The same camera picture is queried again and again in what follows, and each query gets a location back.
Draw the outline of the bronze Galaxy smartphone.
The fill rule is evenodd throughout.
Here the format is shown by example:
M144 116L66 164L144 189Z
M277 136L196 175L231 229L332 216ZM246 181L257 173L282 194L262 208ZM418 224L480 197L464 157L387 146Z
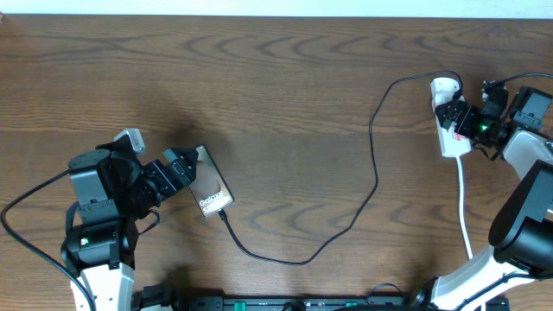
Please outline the bronze Galaxy smartphone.
M197 146L196 177L189 189L204 218L231 206L235 199L204 144Z

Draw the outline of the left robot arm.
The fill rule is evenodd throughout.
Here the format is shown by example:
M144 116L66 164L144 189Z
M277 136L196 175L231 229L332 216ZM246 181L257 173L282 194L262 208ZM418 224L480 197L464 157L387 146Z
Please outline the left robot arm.
M164 152L142 165L131 147L99 145L69 163L77 202L66 216L61 246L64 264L75 277L79 310L129 310L134 285L136 222L196 177L199 153L193 148Z

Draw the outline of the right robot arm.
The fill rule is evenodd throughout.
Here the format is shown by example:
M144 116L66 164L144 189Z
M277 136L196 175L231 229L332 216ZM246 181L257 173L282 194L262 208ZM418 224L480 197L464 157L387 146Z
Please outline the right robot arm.
M552 140L541 133L552 97L523 86L511 98L504 83L487 83L484 106L461 96L460 82L430 84L442 153L458 157L481 144L508 162L520 182L499 210L488 245L459 269L432 280L410 298L412 307L475 310L519 285L552 277Z

